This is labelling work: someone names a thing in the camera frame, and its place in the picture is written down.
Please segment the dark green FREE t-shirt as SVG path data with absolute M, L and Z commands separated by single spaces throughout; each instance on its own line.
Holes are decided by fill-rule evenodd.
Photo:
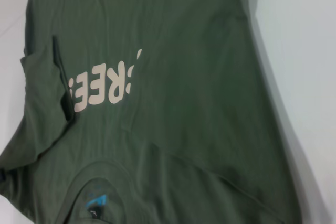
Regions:
M 34 224 L 302 224 L 242 0 L 28 0 L 24 52 Z

